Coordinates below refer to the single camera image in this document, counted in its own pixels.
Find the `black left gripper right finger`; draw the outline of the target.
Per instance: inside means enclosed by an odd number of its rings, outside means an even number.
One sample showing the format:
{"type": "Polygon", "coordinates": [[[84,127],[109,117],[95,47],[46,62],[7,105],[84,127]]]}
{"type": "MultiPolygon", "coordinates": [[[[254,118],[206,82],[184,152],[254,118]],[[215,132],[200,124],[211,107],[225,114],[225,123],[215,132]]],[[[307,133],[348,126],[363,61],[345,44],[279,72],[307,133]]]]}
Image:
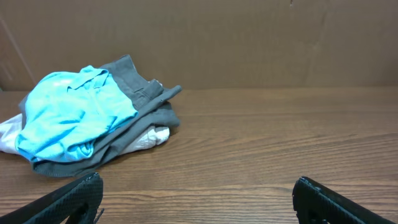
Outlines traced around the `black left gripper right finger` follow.
{"type": "Polygon", "coordinates": [[[296,181],[292,201],[300,224],[394,224],[305,176],[296,181]]]}

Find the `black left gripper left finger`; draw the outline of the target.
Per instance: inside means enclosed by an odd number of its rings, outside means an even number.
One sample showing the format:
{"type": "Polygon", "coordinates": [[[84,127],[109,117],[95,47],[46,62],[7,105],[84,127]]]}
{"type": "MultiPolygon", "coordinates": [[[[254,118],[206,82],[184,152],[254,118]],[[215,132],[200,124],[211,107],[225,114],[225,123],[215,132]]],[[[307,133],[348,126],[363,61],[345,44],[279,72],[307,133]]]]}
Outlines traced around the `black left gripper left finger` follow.
{"type": "Polygon", "coordinates": [[[1,217],[1,223],[96,224],[103,198],[103,180],[92,172],[1,217]]]}

